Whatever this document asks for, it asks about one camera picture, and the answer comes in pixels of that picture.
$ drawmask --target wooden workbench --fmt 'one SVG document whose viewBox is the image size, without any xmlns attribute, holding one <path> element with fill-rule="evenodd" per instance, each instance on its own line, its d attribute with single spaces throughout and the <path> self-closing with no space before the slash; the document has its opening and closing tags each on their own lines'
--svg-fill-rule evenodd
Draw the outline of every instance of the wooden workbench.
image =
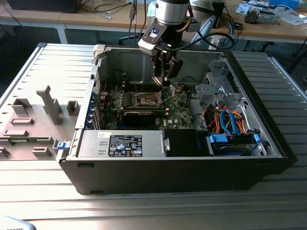
<svg viewBox="0 0 307 230">
<path fill-rule="evenodd" d="M 80 9 L 76 14 L 68 14 L 61 12 L 44 12 L 44 11 L 16 11 L 12 10 L 6 0 L 6 8 L 11 14 L 22 24 L 28 26 L 52 27 L 58 30 L 62 43 L 67 42 L 65 37 L 65 29 L 84 29 L 84 30 L 105 30 L 105 31 L 128 31 L 129 27 L 129 12 L 130 5 L 118 8 L 111 11 L 111 19 L 107 19 L 96 13 L 86 12 Z M 95 5 L 111 3 L 111 0 L 94 0 Z M 103 6 L 100 10 L 107 10 L 126 2 L 115 2 L 109 6 Z M 293 42 L 302 43 L 307 37 L 306 25 L 294 26 L 280 19 L 276 20 L 274 25 L 269 24 L 248 24 L 244 22 L 244 15 L 236 14 L 237 6 L 243 3 L 242 0 L 226 0 L 227 8 L 230 15 L 236 22 L 243 24 L 243 30 L 240 39 L 260 40 L 260 41 L 275 41 L 275 42 Z M 92 10 L 92 3 L 87 3 L 84 7 Z M 144 6 L 138 4 L 138 20 L 137 32 L 142 27 L 144 22 Z M 299 6 L 298 10 L 307 11 L 307 7 Z M 0 24 L 17 24 L 13 18 L 6 12 L 4 6 L 0 5 Z M 213 29 L 212 32 L 228 33 L 225 24 L 219 29 Z"/>
</svg>

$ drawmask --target blue object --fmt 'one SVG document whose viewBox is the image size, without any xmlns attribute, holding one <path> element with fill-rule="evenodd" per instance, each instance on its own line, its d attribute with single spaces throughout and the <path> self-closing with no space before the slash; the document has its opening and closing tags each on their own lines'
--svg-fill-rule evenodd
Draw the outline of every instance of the blue object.
<svg viewBox="0 0 307 230">
<path fill-rule="evenodd" d="M 231 23 L 230 23 L 228 20 L 225 20 L 225 21 L 228 23 L 228 25 L 229 25 L 229 27 L 230 27 L 230 33 L 231 33 L 231 36 L 233 36 L 233 35 L 234 35 L 234 29 L 232 28 Z"/>
<path fill-rule="evenodd" d="M 255 139 L 255 141 L 256 141 L 257 143 L 260 142 L 260 137 L 259 137 L 258 134 L 255 134 L 255 135 L 254 135 L 254 139 Z"/>
<path fill-rule="evenodd" d="M 236 127 L 236 121 L 235 121 L 235 116 L 232 114 L 231 111 L 225 109 L 221 112 L 221 117 L 220 117 L 220 122 L 221 122 L 221 126 L 223 128 L 223 130 L 225 130 L 225 132 L 227 132 L 229 135 L 231 135 L 231 132 L 225 127 L 224 125 L 224 115 L 225 113 L 229 113 L 230 119 L 231 119 L 231 125 L 232 125 L 232 129 L 234 130 L 234 133 L 237 134 L 238 136 L 241 135 L 241 133 L 239 132 L 239 130 Z"/>
<path fill-rule="evenodd" d="M 92 109 L 92 108 L 89 108 L 89 109 L 87 110 L 87 113 L 88 113 L 89 115 L 92 115 L 93 112 L 94 112 L 94 109 Z"/>
<path fill-rule="evenodd" d="M 228 143 L 227 136 L 225 134 L 212 134 L 209 137 L 210 143 Z"/>
<path fill-rule="evenodd" d="M 270 0 L 271 5 L 286 5 L 295 10 L 299 4 L 299 0 Z"/>
<path fill-rule="evenodd" d="M 69 149 L 69 141 L 59 142 L 57 149 L 58 150 L 68 150 Z"/>
<path fill-rule="evenodd" d="M 92 92 L 92 100 L 97 100 L 97 94 L 95 92 Z"/>
</svg>

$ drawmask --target power supply label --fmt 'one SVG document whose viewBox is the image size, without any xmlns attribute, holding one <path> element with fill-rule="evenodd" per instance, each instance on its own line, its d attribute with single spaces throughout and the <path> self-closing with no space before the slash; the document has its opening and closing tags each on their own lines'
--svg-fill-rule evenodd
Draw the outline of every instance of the power supply label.
<svg viewBox="0 0 307 230">
<path fill-rule="evenodd" d="M 111 135 L 110 157 L 141 157 L 142 136 L 141 135 Z"/>
</svg>

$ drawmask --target cable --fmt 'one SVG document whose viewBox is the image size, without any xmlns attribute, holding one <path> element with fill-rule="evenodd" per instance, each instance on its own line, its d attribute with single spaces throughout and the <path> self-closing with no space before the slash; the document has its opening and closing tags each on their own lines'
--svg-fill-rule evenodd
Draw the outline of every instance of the cable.
<svg viewBox="0 0 307 230">
<path fill-rule="evenodd" d="M 102 7 L 102 6 L 109 6 L 109 5 L 112 5 L 112 4 L 115 3 L 115 2 L 116 2 L 116 0 L 114 0 L 112 3 L 100 4 L 100 5 L 96 6 L 96 7 L 94 7 L 94 9 L 95 9 L 95 11 L 96 11 L 99 7 Z"/>
<path fill-rule="evenodd" d="M 193 18 L 190 17 L 189 20 L 188 20 L 188 22 L 184 25 L 184 27 L 182 27 L 182 28 L 179 29 L 179 30 L 176 30 L 176 32 L 177 32 L 177 33 L 183 33 L 183 32 L 185 32 L 185 31 L 188 29 L 188 27 L 191 25 L 192 20 L 193 20 Z"/>
<path fill-rule="evenodd" d="M 207 41 L 207 40 L 205 39 L 205 38 L 207 38 L 207 37 L 214 36 L 214 35 L 220 35 L 220 36 L 227 37 L 227 38 L 231 41 L 232 45 L 231 45 L 230 47 L 225 47 L 225 48 L 224 48 L 224 47 L 218 47 L 218 46 L 216 46 L 216 45 L 214 45 L 214 44 L 211 44 L 209 41 Z M 198 43 L 198 42 L 201 41 L 201 40 L 204 40 L 206 43 L 208 43 L 208 44 L 211 45 L 212 47 L 217 48 L 217 50 L 231 49 L 231 48 L 233 48 L 233 47 L 235 46 L 235 41 L 234 41 L 234 39 L 233 39 L 231 36 L 229 36 L 228 34 L 224 34 L 224 33 L 220 33 L 220 32 L 215 32 L 215 33 L 209 33 L 209 34 L 207 34 L 207 35 L 204 35 L 204 36 L 202 36 L 202 37 L 196 39 L 194 42 L 192 42 L 192 43 L 190 43 L 190 44 L 187 44 L 187 45 L 185 45 L 185 46 L 182 46 L 182 47 L 179 47 L 179 48 L 176 48 L 176 49 L 172 49 L 172 51 L 173 51 L 173 52 L 177 52 L 177 51 L 180 51 L 180 50 L 189 48 L 190 46 L 192 46 L 192 45 Z"/>
<path fill-rule="evenodd" d="M 291 7 L 289 7 L 289 6 L 286 6 L 286 5 L 275 5 L 275 6 L 283 6 L 283 7 L 285 7 L 285 8 L 288 8 L 288 9 L 292 10 L 292 12 L 296 13 L 297 15 L 300 15 L 298 12 L 296 12 L 295 10 L 293 10 L 293 9 L 292 9 Z"/>
<path fill-rule="evenodd" d="M 6 8 L 5 4 L 2 4 L 6 10 L 7 13 L 9 13 L 9 15 L 27 32 L 27 34 L 36 42 L 38 43 L 38 41 L 23 27 L 23 25 L 21 25 L 19 23 L 19 21 L 17 21 L 17 19 L 11 14 L 11 12 L 8 11 L 8 9 Z"/>
<path fill-rule="evenodd" d="M 287 45 L 292 49 L 293 52 L 297 52 L 296 47 L 294 48 L 291 43 L 287 43 Z"/>
<path fill-rule="evenodd" d="M 5 34 L 8 34 L 8 32 L 6 32 L 6 30 L 3 28 L 3 26 L 0 24 L 0 27 L 1 27 L 1 29 L 3 30 L 3 32 L 5 33 Z"/>
<path fill-rule="evenodd" d="M 224 120 L 223 120 L 223 117 L 224 117 L 224 114 L 228 112 L 229 115 L 230 115 L 230 119 L 231 119 L 231 124 L 232 124 L 232 129 L 234 131 L 235 134 L 239 135 L 240 132 L 238 131 L 238 129 L 236 128 L 236 122 L 235 122 L 235 116 L 233 115 L 233 113 L 227 109 L 223 110 L 221 112 L 221 117 L 220 117 L 220 122 L 221 122 L 221 126 L 222 126 L 222 129 L 225 130 L 229 135 L 231 135 L 231 132 L 225 127 L 224 125 Z"/>
<path fill-rule="evenodd" d="M 134 14 L 135 14 L 135 18 L 134 18 L 134 46 L 136 46 L 135 43 L 135 39 L 136 39 L 136 23 L 137 23 L 137 3 L 138 0 L 133 0 L 133 5 L 134 5 Z"/>
<path fill-rule="evenodd" d="M 290 68 L 289 68 L 289 70 L 288 70 L 288 73 L 289 73 L 289 74 L 292 73 L 292 71 L 293 71 L 293 70 L 295 69 L 295 67 L 298 65 L 299 61 L 303 58 L 304 55 L 302 55 L 301 57 L 299 57 L 299 53 L 300 53 L 301 50 L 303 49 L 303 46 L 305 45 L 306 41 L 307 41 L 307 37 L 305 38 L 305 40 L 304 40 L 303 44 L 301 45 L 299 51 L 297 52 L 297 54 L 295 55 L 295 57 L 294 57 L 293 60 L 292 60 L 292 63 L 291 63 Z"/>
<path fill-rule="evenodd" d="M 190 113 L 190 115 L 192 116 L 192 114 L 191 114 L 191 111 L 190 111 L 190 102 L 191 102 L 191 99 L 192 99 L 192 95 L 193 95 L 193 93 L 196 91 L 196 89 L 194 88 L 193 90 L 192 90 L 192 92 L 191 92 L 191 95 L 190 95 L 190 98 L 189 98 L 189 100 L 188 100 L 188 111 L 189 111 L 189 113 Z"/>
<path fill-rule="evenodd" d="M 141 28 L 141 31 L 139 32 L 138 41 L 140 41 L 140 39 L 141 39 L 142 31 L 143 31 L 143 29 L 144 29 L 144 27 L 145 27 L 145 25 L 146 25 L 146 20 L 147 20 L 147 15 L 146 15 L 146 0 L 144 0 L 144 17 L 145 17 L 145 20 L 144 20 L 144 24 L 143 24 L 143 26 L 142 26 L 142 28 Z"/>
<path fill-rule="evenodd" d="M 112 11 L 112 10 L 115 10 L 115 9 L 117 9 L 117 8 L 125 7 L 125 6 L 128 6 L 128 5 L 132 4 L 131 2 L 129 2 L 129 3 L 127 3 L 127 4 L 124 4 L 124 5 L 121 5 L 121 6 L 117 6 L 117 7 L 114 7 L 114 8 L 112 8 L 112 9 L 105 10 L 105 11 L 89 11 L 89 10 L 87 10 L 87 9 L 85 9 L 85 8 L 83 7 L 83 5 L 84 5 L 86 2 L 87 2 L 87 1 L 85 1 L 84 3 L 81 4 L 81 9 L 84 10 L 84 11 L 86 11 L 86 12 L 90 12 L 90 13 L 103 13 L 103 12 L 106 12 L 106 11 Z"/>
<path fill-rule="evenodd" d="M 180 81 L 182 80 L 182 79 L 184 79 L 184 78 L 190 78 L 190 79 L 192 79 L 196 84 L 198 84 L 198 82 L 195 80 L 195 78 L 193 78 L 192 76 L 183 76 L 183 77 L 181 77 L 180 79 L 179 79 L 179 81 L 178 81 L 178 84 L 180 84 Z"/>
<path fill-rule="evenodd" d="M 129 45 L 129 46 L 130 46 L 130 31 L 131 31 L 131 26 L 132 26 L 132 20 L 130 20 L 129 30 L 128 30 L 128 45 Z"/>
<path fill-rule="evenodd" d="M 230 16 L 229 10 L 227 9 L 226 6 L 224 6 L 224 9 L 227 11 L 227 14 L 225 14 L 225 13 L 223 13 L 223 14 L 228 15 L 230 23 L 231 24 L 235 23 L 234 18 Z"/>
</svg>

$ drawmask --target electronic device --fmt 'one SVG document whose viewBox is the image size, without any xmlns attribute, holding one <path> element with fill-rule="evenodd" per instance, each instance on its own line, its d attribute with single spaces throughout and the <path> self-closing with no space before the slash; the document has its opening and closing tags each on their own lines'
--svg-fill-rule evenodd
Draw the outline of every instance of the electronic device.
<svg viewBox="0 0 307 230">
<path fill-rule="evenodd" d="M 220 19 L 222 17 L 223 9 L 225 6 L 225 2 L 223 0 L 213 0 L 212 6 L 214 9 L 215 21 L 213 24 L 213 28 L 219 28 Z"/>
<path fill-rule="evenodd" d="M 262 69 L 289 85 L 266 54 L 178 52 L 186 65 L 161 88 L 139 49 L 99 50 L 75 134 L 58 144 L 79 193 L 249 189 L 296 161 L 262 101 L 272 96 L 255 88 L 268 87 L 253 77 Z M 99 76 L 107 86 L 94 86 Z"/>
<path fill-rule="evenodd" d="M 13 10 L 76 13 L 82 0 L 8 0 Z"/>
<path fill-rule="evenodd" d="M 262 9 L 250 6 L 247 13 L 244 16 L 245 22 L 249 24 L 266 23 L 274 24 L 276 16 L 270 10 Z"/>
<path fill-rule="evenodd" d="M 306 143 L 296 126 L 307 97 L 265 53 L 180 51 L 185 65 L 161 87 L 138 48 L 77 46 L 87 51 L 63 57 L 59 46 L 52 62 L 39 58 L 55 46 L 40 44 L 1 101 L 0 159 L 56 158 L 81 194 L 249 189 Z"/>
</svg>

